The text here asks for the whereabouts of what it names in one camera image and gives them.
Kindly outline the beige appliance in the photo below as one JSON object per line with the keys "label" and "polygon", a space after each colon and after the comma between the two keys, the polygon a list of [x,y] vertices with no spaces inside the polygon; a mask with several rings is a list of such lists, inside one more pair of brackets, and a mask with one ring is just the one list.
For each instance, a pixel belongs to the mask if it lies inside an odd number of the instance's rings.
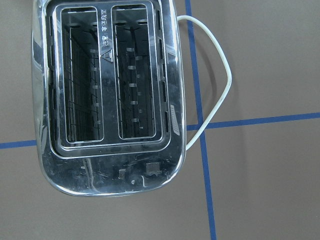
{"label": "beige appliance", "polygon": [[41,171],[70,196],[171,182],[186,157],[172,0],[35,0],[32,94]]}

